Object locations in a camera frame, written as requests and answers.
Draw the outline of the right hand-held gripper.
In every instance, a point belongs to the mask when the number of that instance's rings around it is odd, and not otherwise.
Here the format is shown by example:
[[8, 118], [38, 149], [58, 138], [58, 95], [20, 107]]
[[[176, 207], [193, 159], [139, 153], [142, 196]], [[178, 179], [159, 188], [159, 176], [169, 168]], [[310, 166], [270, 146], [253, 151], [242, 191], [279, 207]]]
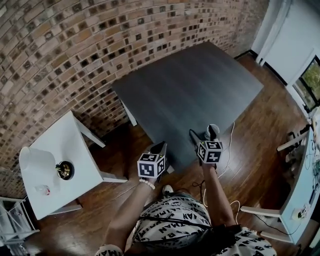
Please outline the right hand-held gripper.
[[201, 137], [194, 130], [189, 130], [189, 136], [200, 164], [217, 164], [223, 152], [223, 145], [217, 139], [217, 127], [215, 124], [208, 126], [208, 134], [209, 138], [213, 140], [205, 140], [204, 136]]

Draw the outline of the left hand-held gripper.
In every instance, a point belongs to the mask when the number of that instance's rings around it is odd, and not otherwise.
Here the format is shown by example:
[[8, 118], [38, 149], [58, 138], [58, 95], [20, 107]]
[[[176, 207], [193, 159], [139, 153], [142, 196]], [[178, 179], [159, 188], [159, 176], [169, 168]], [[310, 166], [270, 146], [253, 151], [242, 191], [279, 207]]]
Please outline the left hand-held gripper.
[[162, 141], [146, 148], [137, 161], [138, 176], [158, 178], [166, 170], [167, 143]]

